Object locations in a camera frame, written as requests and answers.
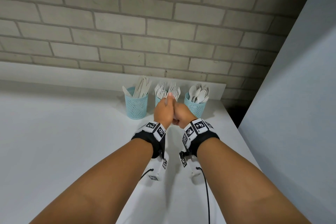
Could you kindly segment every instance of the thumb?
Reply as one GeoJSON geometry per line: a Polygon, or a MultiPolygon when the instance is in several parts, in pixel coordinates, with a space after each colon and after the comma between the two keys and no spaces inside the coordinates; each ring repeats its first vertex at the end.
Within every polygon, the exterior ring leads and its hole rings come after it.
{"type": "Polygon", "coordinates": [[[175,100],[173,93],[169,92],[167,96],[167,106],[173,108],[173,101],[175,100]]]}

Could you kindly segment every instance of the perforated basket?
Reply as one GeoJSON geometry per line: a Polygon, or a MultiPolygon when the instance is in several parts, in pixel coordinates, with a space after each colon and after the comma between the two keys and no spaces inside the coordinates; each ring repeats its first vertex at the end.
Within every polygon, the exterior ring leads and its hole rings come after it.
{"type": "Polygon", "coordinates": [[[190,96],[189,93],[185,94],[184,97],[184,104],[189,108],[189,110],[197,117],[200,118],[203,111],[204,111],[204,107],[206,105],[206,102],[203,104],[196,104],[193,103],[189,100],[190,96]]]}
{"type": "Polygon", "coordinates": [[[157,106],[157,104],[161,101],[160,98],[158,98],[156,95],[155,95],[155,107],[157,106]]]}
{"type": "MultiPolygon", "coordinates": [[[[135,87],[130,87],[127,90],[133,95],[135,87]]],[[[145,118],[147,113],[148,95],[143,98],[130,98],[125,95],[125,101],[126,113],[129,118],[133,120],[145,118]]]]}

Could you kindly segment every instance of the person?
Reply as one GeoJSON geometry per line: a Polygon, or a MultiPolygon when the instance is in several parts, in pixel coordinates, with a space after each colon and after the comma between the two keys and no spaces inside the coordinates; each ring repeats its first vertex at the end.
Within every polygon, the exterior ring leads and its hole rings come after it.
{"type": "MultiPolygon", "coordinates": [[[[195,119],[171,94],[154,110],[154,121],[165,129],[172,123],[185,128],[195,119]]],[[[30,224],[116,223],[153,149],[141,138],[132,139],[90,168],[30,224]]],[[[257,167],[218,138],[203,141],[197,158],[227,224],[310,223],[257,167]]]]}

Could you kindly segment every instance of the black wrist strap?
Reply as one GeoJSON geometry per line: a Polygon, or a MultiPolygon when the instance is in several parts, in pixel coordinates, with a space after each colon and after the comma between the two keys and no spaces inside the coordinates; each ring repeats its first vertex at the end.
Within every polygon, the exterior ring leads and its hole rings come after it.
{"type": "Polygon", "coordinates": [[[196,119],[184,128],[182,142],[186,150],[197,157],[198,147],[211,137],[219,139],[212,125],[203,119],[196,119]]]}
{"type": "Polygon", "coordinates": [[[164,158],[165,144],[166,144],[166,130],[158,122],[149,122],[146,125],[139,128],[132,139],[140,138],[152,144],[153,155],[152,158],[157,158],[162,154],[164,158]]]}

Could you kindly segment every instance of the white countertop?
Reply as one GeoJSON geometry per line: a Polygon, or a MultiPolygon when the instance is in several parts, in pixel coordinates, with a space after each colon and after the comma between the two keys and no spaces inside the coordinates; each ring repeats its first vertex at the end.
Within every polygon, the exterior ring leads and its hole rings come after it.
{"type": "MultiPolygon", "coordinates": [[[[153,120],[131,120],[123,92],[0,81],[0,223],[26,224],[78,177],[128,142],[153,120]]],[[[221,140],[258,166],[219,100],[208,101],[202,118],[221,140]]],[[[207,223],[203,176],[191,180],[179,160],[183,130],[167,130],[166,179],[144,177],[118,224],[207,223]]],[[[225,223],[209,191],[211,223],[225,223]]]]}

